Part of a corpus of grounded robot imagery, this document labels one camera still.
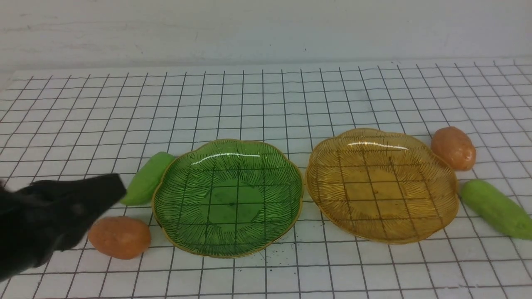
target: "white grid surface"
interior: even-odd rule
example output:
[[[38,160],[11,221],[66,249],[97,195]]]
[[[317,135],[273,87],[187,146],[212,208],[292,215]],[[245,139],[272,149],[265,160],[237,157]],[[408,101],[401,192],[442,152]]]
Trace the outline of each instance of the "white grid surface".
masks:
[[[263,140],[302,171],[313,146],[354,127],[429,143],[456,126],[477,147],[472,171],[532,213],[532,61],[279,65],[19,72],[0,93],[0,178],[118,172],[126,184],[159,151],[181,155],[217,138]],[[467,208],[428,240],[355,238],[306,196],[294,229],[234,260],[174,248],[149,207],[116,206],[151,224],[152,246],[121,261],[86,239],[0,283],[1,299],[523,299],[532,242],[501,236]]]

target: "black grid line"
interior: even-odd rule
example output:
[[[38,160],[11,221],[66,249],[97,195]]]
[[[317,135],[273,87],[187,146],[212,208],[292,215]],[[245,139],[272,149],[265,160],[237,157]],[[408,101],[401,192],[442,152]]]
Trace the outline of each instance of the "black grid line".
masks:
[[[166,150],[181,155],[208,141],[233,137],[270,143],[304,171],[313,146],[350,128],[381,128],[430,140],[438,128],[451,125],[461,128],[478,144],[478,162],[472,171],[458,173],[460,181],[483,177],[500,186],[502,192],[532,215],[532,192],[526,188],[532,182],[532,155],[527,152],[532,150],[530,70],[530,63],[504,60],[482,64],[408,64],[405,67],[399,64],[393,67],[375,64],[364,68],[309,67],[295,71],[279,68],[273,72],[242,67],[240,72],[213,73],[208,69],[192,68],[157,74],[147,72],[144,76],[129,73],[123,76],[113,73],[79,76],[72,71],[68,77],[18,78],[12,87],[0,92],[0,112],[3,113],[0,119],[0,178],[8,188],[15,188],[32,180],[84,178],[114,170],[128,182],[155,152]],[[72,170],[73,165],[79,169]],[[509,165],[518,167],[519,172],[507,176]],[[507,299],[517,299],[512,297],[509,289],[532,286],[532,258],[526,251],[530,245],[488,230],[482,226],[482,219],[463,205],[455,219],[463,227],[451,224],[418,243],[412,250],[419,251],[419,257],[405,261],[395,252],[395,245],[378,247],[371,241],[342,235],[321,213],[306,210],[313,206],[311,199],[305,198],[304,204],[302,217],[293,232],[274,245],[284,251],[267,248],[256,257],[250,257],[250,261],[260,260],[256,264],[237,264],[237,260],[223,263],[193,256],[176,261],[179,249],[163,242],[161,235],[154,235],[151,248],[173,248],[166,261],[170,267],[143,269],[142,255],[135,261],[138,265],[127,271],[111,269],[111,258],[98,266],[98,271],[79,271],[84,252],[94,251],[88,248],[85,239],[83,244],[71,250],[79,252],[79,258],[71,262],[69,271],[51,271],[47,264],[38,271],[22,273],[20,278],[33,279],[36,284],[22,286],[20,281],[26,280],[15,277],[6,283],[0,298],[9,299],[23,288],[31,290],[32,298],[42,291],[53,293],[53,286],[48,283],[50,280],[45,278],[61,275],[68,279],[64,286],[55,287],[68,288],[65,289],[66,296],[74,292],[79,294],[80,290],[73,289],[76,275],[90,273],[98,277],[94,284],[95,289],[99,289],[97,296],[94,296],[96,290],[87,293],[85,297],[88,298],[111,298],[104,292],[104,288],[109,287],[105,286],[109,273],[113,277],[122,277],[124,273],[124,281],[126,277],[132,277],[124,282],[128,286],[126,291],[131,291],[128,296],[131,298],[193,296],[202,299],[208,295],[268,298],[270,294],[298,294],[299,298],[304,294],[322,294],[334,298],[344,292],[359,292],[370,298],[373,292],[391,291],[406,299],[406,291],[411,290],[431,290],[436,298],[440,298],[439,292],[443,289],[464,288],[472,296],[473,288],[497,288]],[[145,212],[150,228],[157,231],[157,224],[151,223],[153,215],[149,206],[117,205],[110,209],[111,214],[128,215],[127,211]],[[493,243],[495,240],[505,241],[509,246],[505,248],[511,253],[492,256],[492,250],[498,249]],[[474,241],[475,244],[478,241],[479,253],[473,258],[464,255],[463,248],[457,247],[458,241]],[[375,246],[376,252],[361,253],[361,248],[367,248],[369,244]],[[445,257],[436,260],[434,253],[427,251],[429,244],[439,244],[446,248],[441,250],[448,250],[448,253],[442,251]],[[323,252],[317,249],[307,252],[303,249],[306,246],[323,246],[324,249]],[[344,262],[336,257],[345,251],[353,252],[358,261]],[[382,263],[364,262],[368,254],[375,260],[377,252],[386,252],[389,257]],[[399,269],[407,265],[426,269],[425,274],[412,275],[427,282],[416,287],[403,285],[405,277]],[[519,279],[512,277],[508,265],[523,276]],[[371,279],[380,266],[393,269],[394,278],[390,279],[396,280],[397,284],[384,283],[374,287]],[[256,268],[264,269],[264,272],[260,271],[264,277],[261,275],[256,280],[264,291],[238,292],[235,272]],[[451,272],[446,272],[449,269],[455,269],[453,273],[459,276],[456,281],[465,285],[442,279],[440,274],[450,275]],[[480,285],[472,285],[470,275],[478,273],[478,269],[492,272],[489,275],[493,278],[480,279]],[[232,277],[227,279],[232,279],[230,287],[220,285],[219,292],[205,294],[202,285],[209,285],[210,289],[217,286],[204,275],[205,270],[232,271]],[[272,276],[271,270],[281,271],[284,276]],[[341,275],[357,272],[344,273],[344,270],[358,271],[361,281],[346,287]],[[161,271],[168,274],[164,295],[162,291],[150,295],[151,290],[135,294],[141,277]],[[172,284],[182,282],[172,280],[173,273],[197,273],[199,281],[189,281],[190,286],[182,285],[182,290],[175,293]],[[285,286],[273,285],[280,279]]]

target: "gold plate rim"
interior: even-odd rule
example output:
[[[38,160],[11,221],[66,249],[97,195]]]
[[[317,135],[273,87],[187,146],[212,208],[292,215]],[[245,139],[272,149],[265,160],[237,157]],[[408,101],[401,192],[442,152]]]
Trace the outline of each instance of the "gold plate rim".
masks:
[[[451,176],[451,179],[455,182],[454,186],[453,187],[453,190],[454,190],[454,199],[455,199],[455,204],[454,204],[454,209],[452,211],[452,217],[449,217],[450,221],[444,223],[442,225],[442,227],[440,227],[439,229],[433,231],[433,232],[430,232],[430,233],[426,233],[426,234],[423,234],[423,235],[420,235],[418,237],[407,237],[407,238],[402,238],[402,239],[381,239],[381,238],[372,238],[372,237],[369,237],[369,236],[364,236],[364,235],[361,235],[360,233],[357,233],[355,231],[353,231],[352,229],[349,229],[348,227],[346,227],[345,225],[342,225],[339,221],[335,220],[334,218],[332,218],[330,216],[330,213],[325,211],[325,209],[322,207],[322,205],[317,201],[317,199],[315,199],[313,196],[312,196],[312,193],[310,191],[310,185],[309,184],[309,172],[306,171],[305,172],[305,175],[304,175],[304,182],[305,182],[305,188],[307,189],[307,193],[309,194],[310,198],[314,201],[314,203],[318,206],[318,208],[320,209],[320,211],[323,213],[323,215],[325,215],[332,223],[334,223],[336,226],[338,226],[340,229],[348,232],[349,234],[353,235],[353,236],[356,236],[356,237],[360,237],[360,238],[363,238],[363,239],[367,239],[367,240],[372,240],[372,241],[377,241],[377,242],[382,242],[382,243],[387,243],[387,244],[407,244],[407,243],[414,243],[414,242],[419,242],[421,240],[424,240],[424,239],[427,239],[428,237],[430,237],[431,235],[433,235],[434,233],[442,230],[443,228],[445,228],[446,226],[448,226],[453,220],[454,218],[456,218],[456,215],[458,214],[458,210],[460,209],[460,199],[458,197],[458,192],[459,192],[459,189],[460,189],[460,185],[459,185],[459,182],[458,182],[458,178],[456,177],[456,173],[454,172],[454,170],[451,168],[451,166],[449,166],[449,164],[447,162],[445,162],[442,158],[440,158],[438,155],[436,155],[431,149],[430,147],[428,147],[425,143],[423,143],[422,141],[420,141],[419,139],[413,137],[413,136],[410,136],[408,134],[404,134],[404,133],[400,133],[400,132],[386,132],[386,131],[382,131],[382,130],[379,130],[379,129],[375,129],[375,128],[354,128],[354,129],[351,129],[351,130],[348,130],[348,131],[345,131],[341,134],[339,134],[338,136],[335,136],[335,137],[331,137],[331,138],[327,138],[325,140],[322,140],[320,143],[318,143],[313,149],[312,149],[312,152],[309,156],[309,162],[307,164],[307,169],[309,168],[309,166],[311,165],[311,162],[313,161],[313,158],[315,157],[315,155],[320,151],[320,146],[323,145],[325,142],[329,142],[333,139],[340,139],[342,137],[345,137],[346,135],[351,135],[351,134],[354,134],[358,131],[375,131],[375,132],[380,132],[382,134],[384,134],[385,136],[384,137],[387,137],[387,136],[390,136],[390,135],[396,135],[396,136],[401,136],[401,137],[405,137],[405,138],[408,138],[408,139],[413,139],[415,140],[417,143],[419,143],[420,147],[423,148],[424,150],[427,151],[427,153],[430,154],[430,156],[435,159],[436,161],[440,162],[442,164],[443,167],[446,167],[450,170],[450,176]]]

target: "plate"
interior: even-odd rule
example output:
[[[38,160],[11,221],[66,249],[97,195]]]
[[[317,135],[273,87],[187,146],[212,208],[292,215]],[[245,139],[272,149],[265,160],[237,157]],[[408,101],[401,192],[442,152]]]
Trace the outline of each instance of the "plate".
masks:
[[[299,168],[263,142],[221,139],[177,158],[154,193],[153,214],[176,247],[236,258],[260,251],[295,224]]]
[[[362,128],[322,141],[305,182],[334,224],[389,244],[428,238],[459,208],[454,171],[423,142],[400,133]]]

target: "green cucumber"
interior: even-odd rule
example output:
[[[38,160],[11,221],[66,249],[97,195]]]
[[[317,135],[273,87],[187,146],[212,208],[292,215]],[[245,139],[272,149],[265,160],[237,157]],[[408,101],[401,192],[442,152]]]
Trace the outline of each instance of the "green cucumber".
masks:
[[[532,219],[527,212],[490,183],[471,180],[463,185],[460,196],[468,207],[498,232],[532,240]]]
[[[152,200],[161,178],[176,157],[158,152],[133,176],[126,195],[120,200],[123,205],[144,205]]]

